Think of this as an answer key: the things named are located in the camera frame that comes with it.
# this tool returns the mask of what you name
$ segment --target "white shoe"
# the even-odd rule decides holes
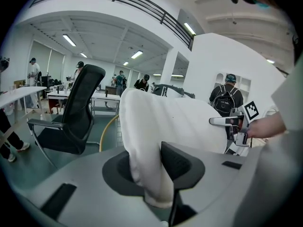
[[[18,149],[17,152],[21,152],[21,151],[27,150],[29,148],[29,146],[30,146],[29,143],[24,142],[22,148]]]
[[[12,153],[9,154],[9,158],[8,158],[9,162],[14,162],[16,159],[17,158],[16,158],[16,156],[14,154],[12,154]]]

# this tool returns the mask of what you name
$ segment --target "cabinet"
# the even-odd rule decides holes
[[[225,84],[225,78],[226,75],[228,73],[226,72],[219,72],[215,78],[215,82],[214,82],[214,88],[216,88],[217,86],[223,85]],[[237,78],[237,83],[235,85],[236,88],[238,88],[240,90],[240,92],[243,95],[243,102],[247,103],[249,94],[250,94],[250,85],[251,85],[251,80],[241,77],[239,75],[234,74]]]

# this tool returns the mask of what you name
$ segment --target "black shirt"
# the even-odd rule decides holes
[[[217,86],[213,91],[212,91],[212,94],[210,95],[210,98],[209,98],[209,101],[210,102],[213,102],[214,99],[219,95],[219,92],[221,91],[221,87],[222,86]],[[231,84],[225,84],[225,90],[230,92],[232,89],[234,88],[233,85]],[[232,97],[235,101],[235,107],[238,108],[238,107],[241,107],[243,105],[243,96],[242,96],[242,93],[238,90],[235,95],[233,95],[234,91],[237,90],[237,88],[235,88],[231,94],[232,94]]]
[[[136,81],[136,83],[134,84],[134,88],[136,89],[145,89],[145,91],[148,91],[148,83],[143,83],[143,79],[139,79]]]

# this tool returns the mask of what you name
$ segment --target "chair armrest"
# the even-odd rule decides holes
[[[62,129],[63,124],[58,122],[52,122],[52,121],[45,121],[45,120],[38,120],[38,119],[30,119],[27,122],[29,129],[32,131],[35,125],[43,126],[43,127],[49,127],[49,128],[58,128]]]

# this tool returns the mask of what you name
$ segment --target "cable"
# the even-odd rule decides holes
[[[102,133],[101,139],[100,139],[99,152],[102,151],[102,143],[103,143],[104,136],[105,136],[105,133],[106,133],[107,129],[108,129],[109,126],[112,124],[112,122],[115,121],[118,117],[119,117],[119,115],[116,115],[114,118],[112,118],[112,120],[109,121],[109,123],[107,124],[107,126],[106,126],[105,129],[103,130],[103,133]]]

